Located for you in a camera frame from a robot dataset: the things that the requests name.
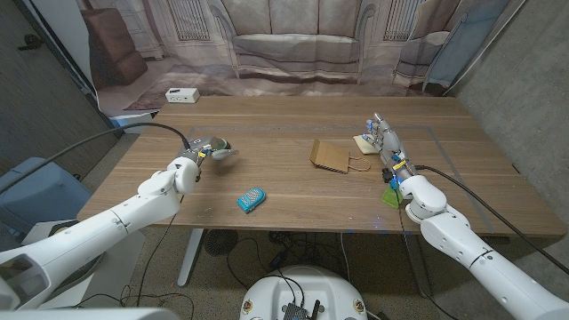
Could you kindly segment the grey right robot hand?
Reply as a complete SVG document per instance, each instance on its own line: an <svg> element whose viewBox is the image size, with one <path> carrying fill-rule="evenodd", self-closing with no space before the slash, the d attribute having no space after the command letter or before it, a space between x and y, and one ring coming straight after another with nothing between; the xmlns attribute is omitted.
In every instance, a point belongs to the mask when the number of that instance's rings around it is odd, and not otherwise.
<svg viewBox="0 0 569 320"><path fill-rule="evenodd" d="M364 141L379 152L381 161L398 183L417 174L403 143L380 114L375 113L373 119L366 121L366 126L368 133L363 135Z"/></svg>

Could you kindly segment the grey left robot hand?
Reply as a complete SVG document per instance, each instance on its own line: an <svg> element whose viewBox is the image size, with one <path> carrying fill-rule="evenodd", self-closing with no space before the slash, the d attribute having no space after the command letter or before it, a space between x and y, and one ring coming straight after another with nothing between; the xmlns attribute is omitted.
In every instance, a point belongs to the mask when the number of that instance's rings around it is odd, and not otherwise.
<svg viewBox="0 0 569 320"><path fill-rule="evenodd" d="M239 151L233 149L225 139L209 136L192 140L189 143L189 148L183 148L179 156L189 158L194 161L197 166L200 166L206 158L220 161L229 156L235 156L238 153Z"/></svg>

